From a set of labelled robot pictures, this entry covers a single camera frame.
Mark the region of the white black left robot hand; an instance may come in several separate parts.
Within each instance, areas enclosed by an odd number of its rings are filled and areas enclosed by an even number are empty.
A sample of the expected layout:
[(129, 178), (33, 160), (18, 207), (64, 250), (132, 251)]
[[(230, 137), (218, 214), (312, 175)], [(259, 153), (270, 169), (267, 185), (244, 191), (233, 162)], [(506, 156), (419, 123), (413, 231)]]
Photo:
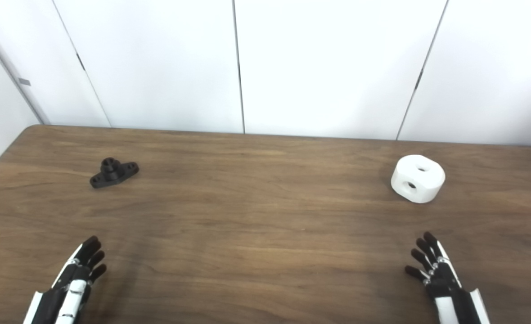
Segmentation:
[(35, 292), (25, 324), (77, 324), (95, 282), (107, 271), (105, 252), (97, 236), (91, 236), (71, 254), (45, 292)]

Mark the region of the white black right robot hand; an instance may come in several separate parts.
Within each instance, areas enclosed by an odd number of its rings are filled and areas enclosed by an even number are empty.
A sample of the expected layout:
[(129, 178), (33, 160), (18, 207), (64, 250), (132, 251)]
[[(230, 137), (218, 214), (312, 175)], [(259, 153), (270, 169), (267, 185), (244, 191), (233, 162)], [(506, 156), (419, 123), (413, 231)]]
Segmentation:
[(417, 279), (432, 300), (441, 324), (489, 324), (479, 289), (464, 289), (444, 246), (431, 232), (416, 240), (411, 256), (422, 268), (407, 265), (406, 274)]

